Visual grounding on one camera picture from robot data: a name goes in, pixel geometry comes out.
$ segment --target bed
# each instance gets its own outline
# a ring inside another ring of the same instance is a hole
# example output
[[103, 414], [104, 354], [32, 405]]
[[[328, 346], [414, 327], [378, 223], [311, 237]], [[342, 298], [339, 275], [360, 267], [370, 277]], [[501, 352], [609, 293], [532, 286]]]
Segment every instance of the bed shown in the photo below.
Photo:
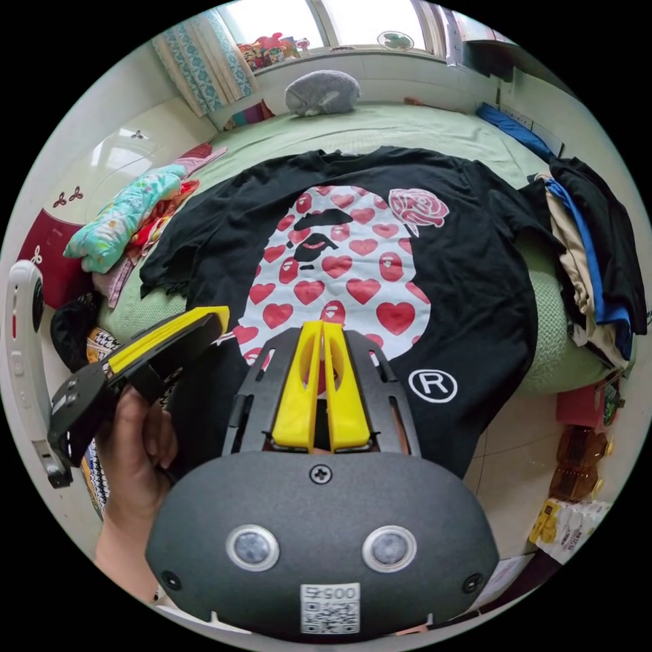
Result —
[[[223, 132], [212, 144], [227, 147], [228, 152], [192, 175], [200, 182], [197, 192], [270, 158], [314, 149], [369, 153], [381, 145], [423, 147], [479, 160], [516, 188], [526, 185], [529, 175], [547, 168], [539, 157], [479, 117], [397, 104], [360, 104], [346, 115], [282, 115]], [[535, 359], [519, 391], [558, 393], [605, 378], [610, 369], [568, 335], [554, 256], [530, 235], [522, 236], [517, 247], [528, 266], [539, 312]], [[185, 310], [181, 296], [168, 296], [163, 290], [141, 299], [139, 271], [145, 261], [130, 275], [115, 308], [110, 309], [106, 301], [101, 306], [98, 326], [118, 342]]]

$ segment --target graphic print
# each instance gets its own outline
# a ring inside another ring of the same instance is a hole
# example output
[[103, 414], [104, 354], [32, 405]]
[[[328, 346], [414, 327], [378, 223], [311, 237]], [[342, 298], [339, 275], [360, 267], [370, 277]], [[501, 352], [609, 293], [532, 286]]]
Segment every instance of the graphic print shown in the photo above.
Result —
[[362, 333], [389, 360], [408, 351], [431, 311], [413, 281], [410, 236], [447, 215], [421, 189], [392, 190], [389, 204], [355, 186], [304, 192], [271, 236], [233, 330], [247, 363], [286, 328], [319, 319]]

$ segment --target patterned curtain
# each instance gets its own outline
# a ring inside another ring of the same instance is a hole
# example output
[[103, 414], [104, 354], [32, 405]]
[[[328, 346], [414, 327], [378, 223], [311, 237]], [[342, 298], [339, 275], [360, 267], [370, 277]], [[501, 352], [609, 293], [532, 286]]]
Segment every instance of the patterned curtain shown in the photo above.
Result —
[[259, 90], [221, 16], [209, 10], [152, 39], [170, 78], [197, 116]]

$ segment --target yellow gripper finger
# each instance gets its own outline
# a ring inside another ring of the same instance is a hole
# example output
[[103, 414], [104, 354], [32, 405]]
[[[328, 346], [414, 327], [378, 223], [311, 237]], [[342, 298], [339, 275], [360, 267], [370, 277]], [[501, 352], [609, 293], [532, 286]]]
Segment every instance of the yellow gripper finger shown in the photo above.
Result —
[[366, 446], [369, 426], [342, 326], [324, 323], [323, 337], [331, 452]]
[[272, 438], [277, 446], [312, 453], [319, 387], [322, 322], [308, 321], [299, 335]]
[[146, 333], [143, 337], [136, 340], [136, 342], [133, 342], [133, 344], [128, 344], [116, 351], [109, 358], [109, 367], [111, 368], [111, 371], [115, 374], [120, 373], [148, 351], [151, 351], [153, 348], [159, 346], [179, 331], [192, 325], [198, 319], [213, 313], [217, 315], [222, 326], [222, 332], [225, 333], [229, 323], [228, 308], [225, 306], [194, 308], [189, 312], [180, 314], [178, 317], [171, 319], [158, 328], [152, 329], [149, 333]]

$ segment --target gray cat plush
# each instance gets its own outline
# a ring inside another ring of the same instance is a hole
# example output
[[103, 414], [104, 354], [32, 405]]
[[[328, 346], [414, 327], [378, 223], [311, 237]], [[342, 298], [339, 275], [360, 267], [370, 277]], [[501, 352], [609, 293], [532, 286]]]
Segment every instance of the gray cat plush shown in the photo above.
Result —
[[285, 89], [290, 113], [300, 116], [348, 113], [360, 97], [360, 84], [339, 70], [316, 70]]

